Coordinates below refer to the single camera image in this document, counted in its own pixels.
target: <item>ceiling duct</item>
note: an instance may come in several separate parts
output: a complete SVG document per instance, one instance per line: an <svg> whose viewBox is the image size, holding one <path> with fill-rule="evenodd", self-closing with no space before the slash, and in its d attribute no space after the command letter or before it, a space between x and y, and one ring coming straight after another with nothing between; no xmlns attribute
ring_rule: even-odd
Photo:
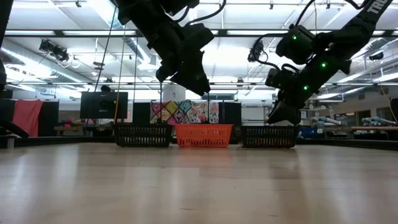
<svg viewBox="0 0 398 224"><path fill-rule="evenodd" d="M67 68L62 68L56 63L39 56L30 50L24 49L13 42L4 39L2 43L1 55L6 55L9 60L4 64L14 64L31 66L32 70L37 72L38 75L43 75L43 73L48 72L50 74L58 76L58 78L65 77L71 82L92 82L92 80L79 75Z"/></svg>
<svg viewBox="0 0 398 224"><path fill-rule="evenodd" d="M5 51L0 51L0 59L2 60L3 64L13 64L13 65L25 65L25 63L18 58L7 54Z"/></svg>
<svg viewBox="0 0 398 224"><path fill-rule="evenodd" d="M108 0L91 0L91 5L98 15L111 27L112 30L124 30L124 26L119 22L118 14L113 18L114 5ZM150 57L145 53L144 49L138 45L137 41L131 37L122 37L126 45L138 56L141 63L151 63Z"/></svg>
<svg viewBox="0 0 398 224"><path fill-rule="evenodd" d="M392 34L392 33L393 33L393 30L389 30L389 31L386 31L386 32L385 32L386 35L389 35L389 34ZM378 39L376 39L376 40L374 40L374 41L368 43L368 44L364 47L365 52L359 54L358 56L355 56L355 58L359 58L359 57L369 57L369 56L372 56L372 55L379 54L379 53L381 53L381 52L387 50L388 47L389 47L392 43L394 43L395 41L397 41L397 40L398 40L398 39L395 38L395 37L385 37L385 38L380 37L380 38L378 38Z"/></svg>

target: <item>orange basket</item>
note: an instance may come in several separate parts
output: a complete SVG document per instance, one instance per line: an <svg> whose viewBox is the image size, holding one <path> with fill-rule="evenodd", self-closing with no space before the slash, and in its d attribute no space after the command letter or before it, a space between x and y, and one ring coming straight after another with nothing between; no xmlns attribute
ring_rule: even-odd
<svg viewBox="0 0 398 224"><path fill-rule="evenodd" d="M180 147L228 147L232 124L176 124Z"/></svg>

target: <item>black basket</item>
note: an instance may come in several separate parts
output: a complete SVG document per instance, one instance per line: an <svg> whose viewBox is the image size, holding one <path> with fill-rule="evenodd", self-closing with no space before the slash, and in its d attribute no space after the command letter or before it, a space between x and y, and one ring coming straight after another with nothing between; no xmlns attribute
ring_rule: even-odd
<svg viewBox="0 0 398 224"><path fill-rule="evenodd" d="M244 147L291 148L296 145L297 126L242 126Z"/></svg>
<svg viewBox="0 0 398 224"><path fill-rule="evenodd" d="M114 127L116 144L121 147L168 147L173 126L167 124L117 124Z"/></svg>

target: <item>plastic basket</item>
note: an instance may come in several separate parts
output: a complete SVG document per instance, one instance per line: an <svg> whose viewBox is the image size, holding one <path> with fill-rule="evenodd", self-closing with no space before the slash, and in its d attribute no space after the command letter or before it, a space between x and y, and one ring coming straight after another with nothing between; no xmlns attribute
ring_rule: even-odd
<svg viewBox="0 0 398 224"><path fill-rule="evenodd" d="M168 147L172 140L171 125L117 124L114 127L116 144L121 147Z"/></svg>
<svg viewBox="0 0 398 224"><path fill-rule="evenodd" d="M299 127L242 126L244 147L290 148L296 145Z"/></svg>
<svg viewBox="0 0 398 224"><path fill-rule="evenodd" d="M180 147L228 147L232 124L176 124Z"/></svg>

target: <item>cable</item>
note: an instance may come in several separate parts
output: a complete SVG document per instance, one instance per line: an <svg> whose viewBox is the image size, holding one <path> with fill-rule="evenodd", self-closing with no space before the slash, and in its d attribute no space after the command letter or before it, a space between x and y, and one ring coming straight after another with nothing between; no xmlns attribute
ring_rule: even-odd
<svg viewBox="0 0 398 224"><path fill-rule="evenodd" d="M49 53L50 53L50 52L47 52L47 53L43 56L43 58L39 61L39 63L38 63L37 65L40 65ZM24 77L18 84L16 84L15 87L14 87L11 91L14 91L15 88L16 88L17 86L19 86L26 78L27 78L27 76Z"/></svg>
<svg viewBox="0 0 398 224"><path fill-rule="evenodd" d="M223 0L222 5L220 6L220 8L219 8L217 11L215 11L214 13L212 13L212 14L210 14L210 15L208 15L208 16L203 16L203 17L201 17L201 18L198 18L198 19L194 19L194 20L192 20L192 21L189 21L185 26L189 26L190 24L193 24L194 22L199 22L199 21L203 21L203 20L205 20L205 19L210 19L210 18L212 18L212 17L216 16L217 14L219 14L219 13L225 8L225 6L226 6L226 0Z"/></svg>
<svg viewBox="0 0 398 224"><path fill-rule="evenodd" d="M79 64L73 66L72 63L73 63L74 61L78 61ZM79 67L80 67L80 64L81 64L80 60L79 60L79 59L75 59L75 58L73 58L72 61L71 61L68 65L62 65L59 61L57 61L57 63L58 63L58 65L61 66L62 68L68 68L68 67L79 68Z"/></svg>
<svg viewBox="0 0 398 224"><path fill-rule="evenodd" d="M315 35L318 34L318 10L316 2L313 2L313 8L315 11Z"/></svg>
<svg viewBox="0 0 398 224"><path fill-rule="evenodd" d="M137 38L137 44L136 44L136 52L138 50L138 38ZM136 103L136 83L137 83L137 63L138 63L138 56L136 54L136 66L134 66L134 93L132 96L132 113L134 115L134 104Z"/></svg>
<svg viewBox="0 0 398 224"><path fill-rule="evenodd" d="M390 107L390 110L391 110L392 116L394 117L394 120L396 121L396 123L398 123L396 115L394 114L394 110L392 110L391 100L387 97L386 92L384 92L384 89L382 86L380 86L380 89L383 92L384 97L386 97L386 100L388 101L388 106Z"/></svg>
<svg viewBox="0 0 398 224"><path fill-rule="evenodd" d="M355 9L362 9L368 2L369 2L369 0L365 0L360 6L359 5L357 5L354 1L352 1L352 0L344 0L345 2L347 2L347 3L349 3L350 5L352 5ZM305 8L303 9L303 11L301 12L301 14L300 14L300 16L298 17L298 19L297 19L297 22L296 22L296 25L295 26L298 26L299 24L300 24L300 21L302 20L302 18L303 18L303 16L304 16L304 14L305 14L305 12L307 11L307 9L313 4L315 2L315 0L311 0L306 6L305 6Z"/></svg>
<svg viewBox="0 0 398 224"><path fill-rule="evenodd" d="M267 35L268 35L268 34L264 34L264 35L262 35L261 37L259 37L259 38L256 40L256 42L254 43L253 49L255 49L255 48L257 47L257 44L259 44L260 40L263 39L263 38L265 38L265 37L267 37ZM259 59L259 57L258 57L256 54L254 54L254 59L255 59L257 62L259 62L259 63L261 63L261 64L263 64L263 65L272 66L272 67L274 67L278 72L280 72L280 68L279 68L276 64L270 63L270 62L267 62L267 61L263 62L263 61L261 61L261 60Z"/></svg>
<svg viewBox="0 0 398 224"><path fill-rule="evenodd" d="M123 39L126 37L126 29L127 26L124 26L124 34L123 34ZM119 83L118 83L118 96L116 97L116 109L114 112L114 123L116 124L118 122L118 108L119 108L119 92L120 92L120 82L122 80L122 69L123 69L123 57L124 57L124 42L123 42L123 47L122 47L122 59L120 61L120 73L119 73Z"/></svg>
<svg viewBox="0 0 398 224"><path fill-rule="evenodd" d="M187 6L187 8L185 9L185 12L182 15L182 17L177 19L176 22L182 22L186 18L186 16L188 15L188 13L189 13L189 7Z"/></svg>
<svg viewBox="0 0 398 224"><path fill-rule="evenodd" d="M99 70L97 82L95 83L94 92L97 91L98 83L100 82L100 77L101 77L101 73L102 73L102 70L103 70L103 67L104 67L104 62L105 62L106 51L108 50L109 40L111 39L113 22L114 22L114 17L116 15L116 10L117 10L117 7L114 8L114 12L113 12L113 16L112 16L112 22L111 22L111 28L109 28L109 34L108 34L108 39L107 39L106 45L105 45L104 56L102 58L101 69ZM87 132L88 121L90 120L90 113L88 113L87 120L86 120L85 135L86 135L86 132Z"/></svg>

